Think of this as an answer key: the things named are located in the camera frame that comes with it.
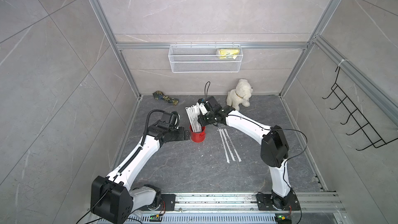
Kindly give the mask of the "bundle of white straws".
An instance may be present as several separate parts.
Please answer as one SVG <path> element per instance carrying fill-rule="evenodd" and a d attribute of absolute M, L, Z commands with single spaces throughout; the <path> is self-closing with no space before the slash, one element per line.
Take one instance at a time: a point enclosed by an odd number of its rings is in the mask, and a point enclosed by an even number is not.
<path fill-rule="evenodd" d="M 201 114 L 200 112 L 200 107 L 199 104 L 193 105 L 191 107 L 186 107 L 186 112 L 189 117 L 190 125 L 192 128 L 192 131 L 194 133 L 201 133 L 202 132 L 202 125 L 198 121 L 199 115 Z"/>

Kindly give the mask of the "red cup container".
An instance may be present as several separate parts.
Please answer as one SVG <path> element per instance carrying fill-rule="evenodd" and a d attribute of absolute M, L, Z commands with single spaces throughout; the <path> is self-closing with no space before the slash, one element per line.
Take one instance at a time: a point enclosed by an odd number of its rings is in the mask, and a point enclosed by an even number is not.
<path fill-rule="evenodd" d="M 205 140 L 206 133 L 205 133 L 205 127 L 202 127 L 201 132 L 195 133 L 192 129 L 192 126 L 189 126 L 190 128 L 190 139 L 191 141 L 195 143 L 202 143 Z"/>

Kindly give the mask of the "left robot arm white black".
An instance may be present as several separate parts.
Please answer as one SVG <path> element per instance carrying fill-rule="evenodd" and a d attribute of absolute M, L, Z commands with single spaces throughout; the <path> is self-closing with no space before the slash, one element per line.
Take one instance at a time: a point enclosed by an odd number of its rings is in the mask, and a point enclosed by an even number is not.
<path fill-rule="evenodd" d="M 148 127 L 141 141 L 119 166 L 107 176 L 98 176 L 93 181 L 90 212 L 113 224 L 123 224 L 137 209 L 157 209 L 161 204 L 159 188 L 145 185 L 133 190 L 132 185 L 144 165 L 164 143 L 189 139 L 190 131 L 183 127 Z"/>

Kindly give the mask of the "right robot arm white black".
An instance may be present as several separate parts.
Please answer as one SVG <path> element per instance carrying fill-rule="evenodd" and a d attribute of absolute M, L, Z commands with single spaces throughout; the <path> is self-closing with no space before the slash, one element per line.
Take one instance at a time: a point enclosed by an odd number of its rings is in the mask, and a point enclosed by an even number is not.
<path fill-rule="evenodd" d="M 278 125 L 271 127 L 254 121 L 231 106 L 222 107 L 213 96 L 199 99 L 197 106 L 200 111 L 198 121 L 202 126 L 223 124 L 248 135 L 261 145 L 260 157 L 268 166 L 272 179 L 273 207 L 281 211 L 298 211 L 299 201 L 288 177 L 289 145 L 284 130 Z"/>

